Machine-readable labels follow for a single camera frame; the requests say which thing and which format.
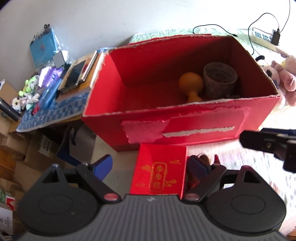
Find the orange wooden gourd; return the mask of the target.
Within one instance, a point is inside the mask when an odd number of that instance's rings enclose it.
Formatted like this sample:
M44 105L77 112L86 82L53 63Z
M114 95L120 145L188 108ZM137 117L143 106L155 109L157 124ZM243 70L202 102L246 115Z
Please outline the orange wooden gourd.
M180 77L178 85L182 94L188 97L188 103L203 101L199 97L204 88L204 82L200 75L194 72L187 72Z

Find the blue checkered cloth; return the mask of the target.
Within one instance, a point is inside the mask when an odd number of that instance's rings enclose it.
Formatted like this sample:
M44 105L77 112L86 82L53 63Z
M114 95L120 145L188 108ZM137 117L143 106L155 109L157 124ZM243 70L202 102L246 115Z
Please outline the blue checkered cloth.
M89 93L90 90L87 90L59 103L54 98L48 108L41 108L34 115L31 115L32 109L25 111L16 131L18 133L26 133L81 115Z

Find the stack of books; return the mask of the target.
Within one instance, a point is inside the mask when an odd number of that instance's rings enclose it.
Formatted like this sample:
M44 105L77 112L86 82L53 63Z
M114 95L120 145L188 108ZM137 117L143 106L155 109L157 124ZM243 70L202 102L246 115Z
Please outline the stack of books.
M58 87L56 102L60 103L89 92L97 74L97 64L101 60L101 53L93 51L73 61Z

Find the brown cardboard box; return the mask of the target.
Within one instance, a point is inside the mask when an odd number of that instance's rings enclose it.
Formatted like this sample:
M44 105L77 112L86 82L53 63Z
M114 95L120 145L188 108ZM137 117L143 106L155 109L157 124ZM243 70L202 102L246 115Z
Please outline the brown cardboard box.
M11 105L15 97L18 97L18 93L3 79L0 85L0 98Z

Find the small red gift box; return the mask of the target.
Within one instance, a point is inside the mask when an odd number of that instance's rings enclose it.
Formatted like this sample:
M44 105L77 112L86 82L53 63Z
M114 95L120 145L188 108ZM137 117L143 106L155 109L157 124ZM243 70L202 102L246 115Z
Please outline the small red gift box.
M187 148L141 144L129 193L183 197Z

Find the pink plush toy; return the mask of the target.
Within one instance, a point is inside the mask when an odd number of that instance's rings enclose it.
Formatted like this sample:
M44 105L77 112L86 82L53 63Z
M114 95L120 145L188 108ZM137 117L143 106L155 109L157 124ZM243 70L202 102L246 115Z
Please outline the pink plush toy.
M272 61L271 65L261 68L278 89L280 95L278 106L280 108L285 104L295 106L295 56L286 53L279 47L275 49L284 58L283 62Z

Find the green frog plush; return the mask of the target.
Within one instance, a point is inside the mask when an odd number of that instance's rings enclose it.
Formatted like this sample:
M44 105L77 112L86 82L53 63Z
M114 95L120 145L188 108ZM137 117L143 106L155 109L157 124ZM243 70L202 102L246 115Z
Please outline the green frog plush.
M34 75L30 79L27 79L25 81L25 85L23 87L23 90L20 90L18 92L19 97L24 97L27 94L31 94L35 91L36 86L39 83L39 75Z

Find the small black mirror stand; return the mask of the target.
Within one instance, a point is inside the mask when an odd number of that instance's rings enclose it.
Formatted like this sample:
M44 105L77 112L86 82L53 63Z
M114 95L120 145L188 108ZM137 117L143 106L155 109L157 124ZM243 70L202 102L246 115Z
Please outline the small black mirror stand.
M53 63L56 69L59 69L65 65L65 60L62 51L57 52L53 56Z

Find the purple tissue pack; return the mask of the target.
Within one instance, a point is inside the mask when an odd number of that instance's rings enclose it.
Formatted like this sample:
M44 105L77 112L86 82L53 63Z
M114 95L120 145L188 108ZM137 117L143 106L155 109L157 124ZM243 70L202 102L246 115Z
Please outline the purple tissue pack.
M51 82L61 77L62 72L63 72L63 68L57 69L55 66L54 67L48 66L43 68L39 76L38 87L40 88L48 87L51 84Z

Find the white power strip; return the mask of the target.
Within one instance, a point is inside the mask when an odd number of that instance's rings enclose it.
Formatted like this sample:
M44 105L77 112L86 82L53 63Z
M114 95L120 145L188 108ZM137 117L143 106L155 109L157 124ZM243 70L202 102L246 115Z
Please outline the white power strip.
M252 28L250 38L252 42L254 42L255 44L261 45L263 47L266 47L276 52L276 45L273 45L271 43L271 39L272 39L271 34L261 31L258 28Z

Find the blue pencil case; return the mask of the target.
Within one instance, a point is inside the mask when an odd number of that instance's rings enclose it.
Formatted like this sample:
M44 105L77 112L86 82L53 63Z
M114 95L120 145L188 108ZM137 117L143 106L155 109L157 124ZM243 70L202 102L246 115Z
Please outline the blue pencil case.
M57 94L58 88L62 80L62 78L59 78L50 83L48 88L43 92L38 102L39 109L47 109L50 106L51 102Z

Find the black charger adapter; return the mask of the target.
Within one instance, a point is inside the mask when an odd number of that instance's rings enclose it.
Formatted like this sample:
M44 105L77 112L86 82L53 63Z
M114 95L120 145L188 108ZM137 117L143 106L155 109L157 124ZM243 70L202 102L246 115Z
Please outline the black charger adapter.
M271 44L278 46L280 40L280 30L273 30L272 37L271 37Z

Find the black tablet device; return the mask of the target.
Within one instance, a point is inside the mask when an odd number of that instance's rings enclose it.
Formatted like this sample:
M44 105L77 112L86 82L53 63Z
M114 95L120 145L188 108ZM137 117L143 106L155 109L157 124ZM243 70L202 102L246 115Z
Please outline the black tablet device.
M63 80L63 83L60 85L61 91L66 91L78 85L78 78L80 76L84 64L85 60L81 62L76 61L72 63L65 75L65 80Z

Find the dark cylindrical flask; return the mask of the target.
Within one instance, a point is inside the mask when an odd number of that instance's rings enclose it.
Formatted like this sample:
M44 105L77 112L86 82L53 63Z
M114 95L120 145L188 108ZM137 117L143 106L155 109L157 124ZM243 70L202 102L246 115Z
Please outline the dark cylindrical flask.
M0 109L8 115L12 120L19 121L20 113L14 110L7 102L0 98Z

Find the brown packing tape roll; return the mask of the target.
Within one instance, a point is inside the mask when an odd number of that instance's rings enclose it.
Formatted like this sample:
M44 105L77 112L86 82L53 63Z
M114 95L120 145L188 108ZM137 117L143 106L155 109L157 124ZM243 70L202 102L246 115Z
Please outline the brown packing tape roll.
M238 79L237 72L228 64L211 62L203 69L205 94L210 99L230 96Z

